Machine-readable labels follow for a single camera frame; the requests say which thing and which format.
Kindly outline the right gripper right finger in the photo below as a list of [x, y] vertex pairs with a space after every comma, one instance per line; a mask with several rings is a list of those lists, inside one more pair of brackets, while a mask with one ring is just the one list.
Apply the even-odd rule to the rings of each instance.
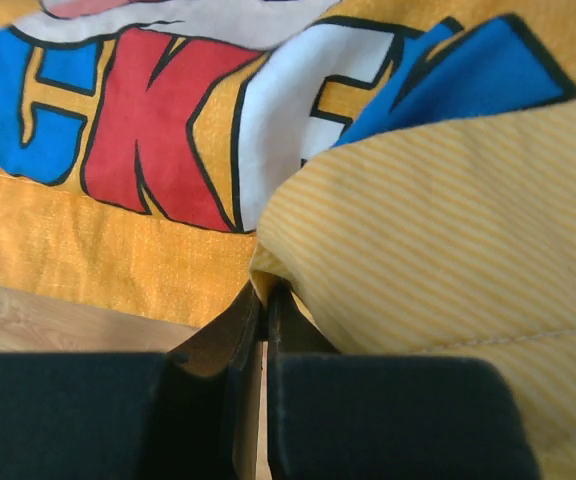
[[501, 374], [472, 357], [351, 355], [299, 311], [267, 307], [268, 461], [277, 479], [537, 479]]

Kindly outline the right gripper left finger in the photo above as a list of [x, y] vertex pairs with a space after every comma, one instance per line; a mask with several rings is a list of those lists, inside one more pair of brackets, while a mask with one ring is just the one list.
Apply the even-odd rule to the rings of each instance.
[[252, 479], [260, 303], [167, 352], [0, 353], [0, 479]]

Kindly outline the yellow pillowcase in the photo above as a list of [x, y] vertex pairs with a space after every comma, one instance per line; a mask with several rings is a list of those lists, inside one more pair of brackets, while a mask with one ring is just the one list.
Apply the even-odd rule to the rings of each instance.
[[245, 280], [491, 362], [576, 479], [576, 1], [0, 1], [0, 284], [199, 325]]

